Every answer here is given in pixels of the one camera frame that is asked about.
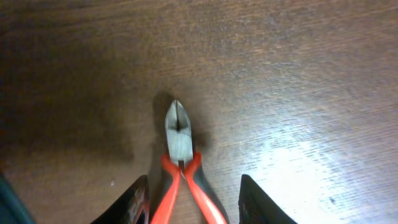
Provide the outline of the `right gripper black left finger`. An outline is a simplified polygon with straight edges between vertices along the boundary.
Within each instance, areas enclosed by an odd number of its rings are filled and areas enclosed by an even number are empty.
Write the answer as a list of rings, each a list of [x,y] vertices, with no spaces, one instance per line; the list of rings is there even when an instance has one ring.
[[[149,181],[141,175],[91,224],[149,224]]]

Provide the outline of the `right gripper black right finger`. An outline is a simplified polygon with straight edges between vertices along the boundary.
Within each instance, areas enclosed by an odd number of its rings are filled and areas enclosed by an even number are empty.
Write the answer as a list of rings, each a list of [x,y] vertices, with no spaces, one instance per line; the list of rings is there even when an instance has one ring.
[[[247,174],[241,176],[238,205],[240,224],[297,224]]]

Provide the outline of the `red handled small cutting pliers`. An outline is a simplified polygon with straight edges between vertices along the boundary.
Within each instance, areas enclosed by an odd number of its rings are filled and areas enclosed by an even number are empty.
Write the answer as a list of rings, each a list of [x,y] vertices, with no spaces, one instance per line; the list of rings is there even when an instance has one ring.
[[[161,157],[162,194],[151,223],[168,223],[177,199],[180,182],[185,179],[205,220],[211,224],[227,224],[228,215],[207,181],[202,154],[193,149],[190,118],[178,100],[174,100],[165,116],[168,151]]]

